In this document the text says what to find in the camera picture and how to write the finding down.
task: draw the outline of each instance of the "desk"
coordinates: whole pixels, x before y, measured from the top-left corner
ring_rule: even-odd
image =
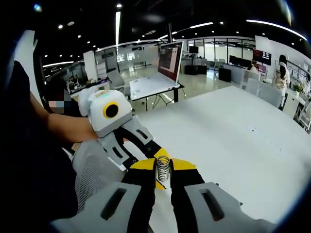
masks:
[[[205,182],[219,186],[252,218],[278,223],[311,174],[311,138],[269,103],[227,87],[137,116],[155,141],[197,166]],[[139,159],[141,152],[126,147]],[[155,191],[150,226],[177,232],[170,190]]]
[[[130,81],[131,100],[146,99],[146,111],[148,111],[147,97],[159,95],[168,91],[174,91],[174,102],[178,102],[178,89],[183,85],[173,86],[171,82],[155,77],[143,77]]]

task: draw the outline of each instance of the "linear ceiling light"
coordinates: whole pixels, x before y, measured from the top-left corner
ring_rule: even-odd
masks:
[[[278,28],[281,28],[281,29],[284,29],[284,30],[287,30],[291,33],[294,33],[295,35],[298,35],[299,37],[303,38],[304,40],[308,41],[308,39],[306,37],[304,37],[302,34],[299,34],[298,32],[295,32],[294,30],[292,29],[289,29],[289,28],[285,28],[283,26],[280,26],[280,25],[277,25],[277,24],[274,24],[274,23],[269,23],[269,22],[264,22],[264,21],[259,21],[259,20],[250,20],[250,19],[247,19],[246,20],[247,22],[250,22],[250,23],[262,23],[262,24],[267,24],[267,25],[270,25],[270,26],[275,26],[275,27],[278,27]]]
[[[159,39],[161,40],[161,39],[164,39],[166,37],[168,37],[168,35],[164,35],[164,36],[160,37]]]
[[[73,62],[59,62],[59,63],[53,63],[53,64],[48,64],[48,65],[44,65],[42,66],[43,68],[45,67],[53,67],[53,66],[58,66],[58,65],[63,65],[63,64],[71,64]]]
[[[190,28],[198,28],[198,27],[203,27],[203,26],[211,25],[211,24],[214,24],[214,23],[212,23],[212,22],[210,22],[210,23],[202,23],[202,24],[198,24],[198,25],[195,25],[195,26],[191,26]]]
[[[119,44],[119,31],[120,31],[120,18],[121,18],[121,12],[116,12],[116,45]]]

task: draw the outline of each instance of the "metal spring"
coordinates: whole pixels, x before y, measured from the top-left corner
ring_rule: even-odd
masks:
[[[160,156],[156,161],[157,177],[161,182],[167,181],[170,174],[170,159]]]

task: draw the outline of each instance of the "black shirt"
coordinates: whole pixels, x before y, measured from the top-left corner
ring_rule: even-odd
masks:
[[[30,102],[29,78],[15,62],[1,99],[4,213],[38,226],[77,212],[76,173]]]

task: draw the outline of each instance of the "person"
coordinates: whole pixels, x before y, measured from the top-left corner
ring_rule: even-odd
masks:
[[[256,63],[256,61],[252,61],[252,64],[247,68],[247,70],[253,72],[253,73],[258,73],[259,74],[259,66],[258,64]]]
[[[77,213],[76,173],[63,142],[97,135],[87,118],[49,113],[36,100],[29,77],[14,61],[21,35],[8,34],[1,52],[1,206],[4,224],[45,232],[48,222]]]
[[[276,86],[282,92],[281,107],[284,105],[287,87],[291,83],[290,73],[287,69],[287,59],[284,55],[280,55],[279,64],[276,65],[272,86]]]
[[[310,78],[310,74],[307,74],[307,76],[304,79],[303,82],[303,91],[305,93],[306,96],[310,96],[310,88],[311,88],[311,78]]]

